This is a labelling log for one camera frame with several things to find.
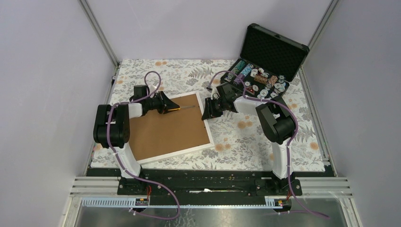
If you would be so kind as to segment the yellow handled screwdriver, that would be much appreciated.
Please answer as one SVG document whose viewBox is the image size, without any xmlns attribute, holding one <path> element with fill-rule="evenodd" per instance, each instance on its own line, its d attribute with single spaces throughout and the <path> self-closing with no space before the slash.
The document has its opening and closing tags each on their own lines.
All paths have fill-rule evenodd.
<svg viewBox="0 0 401 227">
<path fill-rule="evenodd" d="M 178 110 L 183 110 L 183 109 L 193 108 L 193 107 L 195 107 L 195 106 L 194 106 L 194 105 L 191 105 L 191 106 L 182 106 L 182 107 L 179 107 L 179 108 L 172 109 L 172 111 L 178 111 Z"/>
</svg>

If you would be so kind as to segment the white picture frame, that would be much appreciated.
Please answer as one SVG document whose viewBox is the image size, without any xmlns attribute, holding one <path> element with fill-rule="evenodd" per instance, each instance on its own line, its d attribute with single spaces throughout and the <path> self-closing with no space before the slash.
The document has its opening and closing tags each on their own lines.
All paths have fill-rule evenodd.
<svg viewBox="0 0 401 227">
<path fill-rule="evenodd" d="M 209 124 L 201 119 L 204 106 L 199 92 L 173 95 L 171 99 L 181 107 L 195 107 L 168 114 L 153 110 L 130 119 L 129 145 L 141 165 L 214 146 Z"/>
</svg>

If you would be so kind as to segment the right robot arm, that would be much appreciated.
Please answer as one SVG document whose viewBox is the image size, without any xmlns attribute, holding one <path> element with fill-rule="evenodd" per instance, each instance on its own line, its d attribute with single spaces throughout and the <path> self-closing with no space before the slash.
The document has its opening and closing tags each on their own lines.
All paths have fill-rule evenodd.
<svg viewBox="0 0 401 227">
<path fill-rule="evenodd" d="M 290 143 L 297 133 L 298 123 L 282 98 L 272 100 L 241 95 L 232 85 L 223 83 L 206 88 L 211 96 L 205 99 L 202 120 L 221 117 L 223 112 L 243 113 L 258 117 L 262 132 L 272 143 L 274 155 L 272 171 L 276 177 L 271 182 L 274 193 L 283 195 L 290 189 L 291 167 Z"/>
</svg>

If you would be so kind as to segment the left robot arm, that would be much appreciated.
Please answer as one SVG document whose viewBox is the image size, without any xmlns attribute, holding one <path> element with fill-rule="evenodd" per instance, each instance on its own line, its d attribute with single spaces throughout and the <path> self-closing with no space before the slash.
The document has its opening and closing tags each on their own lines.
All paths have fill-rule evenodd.
<svg viewBox="0 0 401 227">
<path fill-rule="evenodd" d="M 141 166 L 135 159 L 129 145 L 130 119 L 145 116 L 148 111 L 156 110 L 167 114 L 181 107 L 166 96 L 163 91 L 153 91 L 147 85 L 134 87 L 134 94 L 128 102 L 116 105 L 99 105 L 96 111 L 93 138 L 103 148 L 110 148 L 117 160 L 121 177 L 131 178 L 129 189 L 142 194 L 147 182 L 141 178 Z"/>
</svg>

